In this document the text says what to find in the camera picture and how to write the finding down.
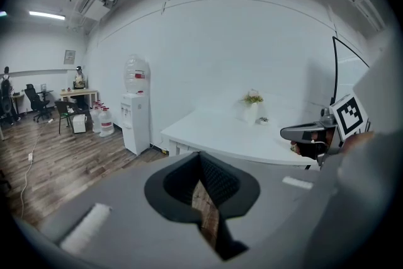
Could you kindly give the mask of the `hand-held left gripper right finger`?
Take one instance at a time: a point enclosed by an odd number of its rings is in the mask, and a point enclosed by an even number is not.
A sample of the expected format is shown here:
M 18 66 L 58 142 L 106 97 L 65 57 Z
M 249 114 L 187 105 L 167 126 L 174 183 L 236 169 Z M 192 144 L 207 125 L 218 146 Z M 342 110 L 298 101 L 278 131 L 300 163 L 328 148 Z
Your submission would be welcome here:
M 334 189 L 334 165 L 321 171 L 242 161 L 201 152 L 234 189 L 215 200 L 220 212 L 216 252 L 204 268 L 319 268 L 318 226 Z

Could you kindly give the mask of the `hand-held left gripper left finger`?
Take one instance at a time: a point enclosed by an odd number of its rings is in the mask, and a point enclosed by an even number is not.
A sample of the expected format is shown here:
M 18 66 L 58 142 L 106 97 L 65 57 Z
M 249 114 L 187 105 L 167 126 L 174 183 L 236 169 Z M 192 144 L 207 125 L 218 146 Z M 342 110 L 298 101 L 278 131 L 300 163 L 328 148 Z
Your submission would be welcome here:
M 94 204 L 111 207 L 81 259 L 103 268 L 211 268 L 222 259 L 196 224 L 172 222 L 148 203 L 144 186 L 155 172 L 181 156 L 116 171 L 60 206 L 40 224 L 40 232 L 58 243 Z

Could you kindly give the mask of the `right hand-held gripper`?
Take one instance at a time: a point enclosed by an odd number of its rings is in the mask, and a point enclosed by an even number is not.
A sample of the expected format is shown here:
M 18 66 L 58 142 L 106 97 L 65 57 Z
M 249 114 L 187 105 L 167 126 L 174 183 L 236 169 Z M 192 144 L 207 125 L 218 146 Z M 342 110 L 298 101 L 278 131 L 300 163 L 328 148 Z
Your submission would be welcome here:
M 295 152 L 323 166 L 332 155 L 346 152 L 372 137 L 371 122 L 359 99 L 347 94 L 328 108 L 321 110 L 318 121 L 285 127 L 283 139 L 295 141 Z

